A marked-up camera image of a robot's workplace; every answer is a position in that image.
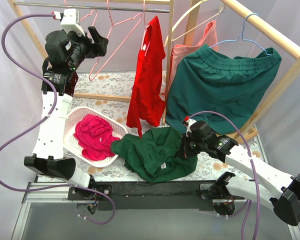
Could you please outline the green t shirt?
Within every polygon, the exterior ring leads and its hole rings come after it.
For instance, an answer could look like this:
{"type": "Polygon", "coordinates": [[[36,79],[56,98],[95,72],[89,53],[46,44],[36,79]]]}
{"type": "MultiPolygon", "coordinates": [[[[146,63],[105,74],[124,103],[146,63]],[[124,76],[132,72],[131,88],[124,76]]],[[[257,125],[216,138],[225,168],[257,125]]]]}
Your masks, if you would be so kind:
{"type": "Polygon", "coordinates": [[[150,183],[183,178],[196,170],[198,158],[177,155],[182,135],[172,127],[156,127],[142,137],[126,134],[111,144],[111,151],[122,157],[124,166],[150,183]]]}

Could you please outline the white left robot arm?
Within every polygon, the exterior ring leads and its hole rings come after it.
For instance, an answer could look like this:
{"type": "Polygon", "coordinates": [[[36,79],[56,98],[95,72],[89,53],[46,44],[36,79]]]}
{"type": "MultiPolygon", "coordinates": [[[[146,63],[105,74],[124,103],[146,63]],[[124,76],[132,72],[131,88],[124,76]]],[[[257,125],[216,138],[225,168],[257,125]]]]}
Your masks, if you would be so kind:
{"type": "Polygon", "coordinates": [[[96,196],[91,176],[77,168],[74,158],[64,157],[64,130],[68,109],[78,81],[77,69],[85,59],[103,57],[107,53],[107,38],[94,26],[80,35],[71,30],[56,30],[45,38],[47,58],[42,64],[45,79],[42,90],[42,119],[37,142],[24,165],[38,175],[62,180],[80,186],[79,194],[85,200],[96,196]]]}

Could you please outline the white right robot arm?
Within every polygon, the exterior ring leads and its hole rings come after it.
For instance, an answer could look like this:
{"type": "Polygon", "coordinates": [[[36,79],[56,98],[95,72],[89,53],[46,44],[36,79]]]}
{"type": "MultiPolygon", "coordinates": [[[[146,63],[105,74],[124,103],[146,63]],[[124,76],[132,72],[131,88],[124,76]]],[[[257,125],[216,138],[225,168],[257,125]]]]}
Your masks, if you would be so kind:
{"type": "Polygon", "coordinates": [[[297,226],[300,223],[300,174],[293,176],[249,156],[247,149],[237,141],[227,135],[216,135],[202,120],[187,119],[183,124],[186,133],[182,135],[179,150],[182,157],[188,159],[204,152],[250,177],[243,179],[227,171],[203,190],[205,197],[238,196],[259,201],[286,224],[297,226]]]}

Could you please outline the red t shirt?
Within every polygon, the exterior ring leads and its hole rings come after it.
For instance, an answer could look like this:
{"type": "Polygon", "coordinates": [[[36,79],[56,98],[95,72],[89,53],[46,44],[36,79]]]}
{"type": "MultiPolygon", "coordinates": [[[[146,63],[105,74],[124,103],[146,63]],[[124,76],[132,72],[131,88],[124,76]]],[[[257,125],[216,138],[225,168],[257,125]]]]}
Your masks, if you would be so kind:
{"type": "Polygon", "coordinates": [[[160,124],[165,109],[161,98],[163,59],[166,57],[159,18],[155,16],[146,26],[137,57],[137,66],[130,98],[126,125],[137,128],[142,136],[141,120],[153,127],[160,124]]]}

